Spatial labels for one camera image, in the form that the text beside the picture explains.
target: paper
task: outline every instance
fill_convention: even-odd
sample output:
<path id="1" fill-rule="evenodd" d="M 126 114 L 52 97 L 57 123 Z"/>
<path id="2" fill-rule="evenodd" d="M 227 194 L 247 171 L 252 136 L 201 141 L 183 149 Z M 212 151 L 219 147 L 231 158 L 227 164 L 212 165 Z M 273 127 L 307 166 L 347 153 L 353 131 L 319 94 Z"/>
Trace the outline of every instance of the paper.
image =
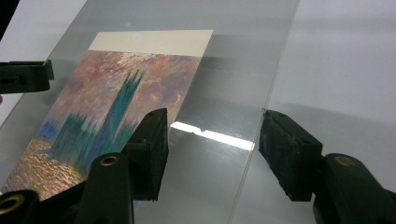
<path id="1" fill-rule="evenodd" d="M 1 191 L 41 199 L 83 181 L 158 108 L 175 119 L 212 31 L 99 33 Z"/>

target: painting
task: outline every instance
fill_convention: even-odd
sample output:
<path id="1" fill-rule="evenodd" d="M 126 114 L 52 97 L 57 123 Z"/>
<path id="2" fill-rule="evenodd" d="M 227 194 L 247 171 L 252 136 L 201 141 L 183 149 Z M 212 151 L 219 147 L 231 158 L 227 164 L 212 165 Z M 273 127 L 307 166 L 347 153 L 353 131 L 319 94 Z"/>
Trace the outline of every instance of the painting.
<path id="1" fill-rule="evenodd" d="M 138 42 L 149 35 L 139 33 Z M 166 107 L 168 122 L 175 120 L 205 50 L 182 55 L 110 49 L 87 51 L 2 192 L 34 189 L 47 199 L 82 182 L 98 156 L 121 151 L 149 111 Z"/>

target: cream paper border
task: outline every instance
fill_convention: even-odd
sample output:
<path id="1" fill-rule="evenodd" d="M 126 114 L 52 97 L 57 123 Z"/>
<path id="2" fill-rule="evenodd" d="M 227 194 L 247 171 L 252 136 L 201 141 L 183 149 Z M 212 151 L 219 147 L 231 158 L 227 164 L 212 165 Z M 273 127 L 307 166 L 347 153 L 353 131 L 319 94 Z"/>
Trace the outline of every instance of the cream paper border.
<path id="1" fill-rule="evenodd" d="M 89 50 L 202 57 L 213 30 L 100 32 Z"/>

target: white surface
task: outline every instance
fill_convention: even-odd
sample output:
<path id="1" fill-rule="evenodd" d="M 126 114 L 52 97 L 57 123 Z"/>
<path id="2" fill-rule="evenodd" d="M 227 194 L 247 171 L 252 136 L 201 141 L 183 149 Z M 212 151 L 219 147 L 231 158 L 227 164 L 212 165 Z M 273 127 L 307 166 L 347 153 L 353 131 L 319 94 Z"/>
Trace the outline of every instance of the white surface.
<path id="1" fill-rule="evenodd" d="M 396 190 L 396 2 L 301 1 L 269 108 Z"/>
<path id="2" fill-rule="evenodd" d="M 84 3 L 85 0 L 21 0 L 0 42 L 0 62 L 46 60 Z M 20 97 L 21 94 L 3 95 L 0 126 Z"/>

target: glass sheet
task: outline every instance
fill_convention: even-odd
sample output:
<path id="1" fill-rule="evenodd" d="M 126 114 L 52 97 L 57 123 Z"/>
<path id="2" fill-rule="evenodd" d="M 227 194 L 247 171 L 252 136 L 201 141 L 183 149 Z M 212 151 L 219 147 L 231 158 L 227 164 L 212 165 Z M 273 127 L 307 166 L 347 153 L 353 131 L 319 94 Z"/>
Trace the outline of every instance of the glass sheet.
<path id="1" fill-rule="evenodd" d="M 23 95 L 0 131 L 7 157 L 0 183 L 98 32 L 213 29 L 177 116 L 200 134 L 171 129 L 159 201 L 135 202 L 134 217 L 136 223 L 231 222 L 251 147 L 229 143 L 254 142 L 297 3 L 88 0 L 49 56 L 51 90 Z"/>

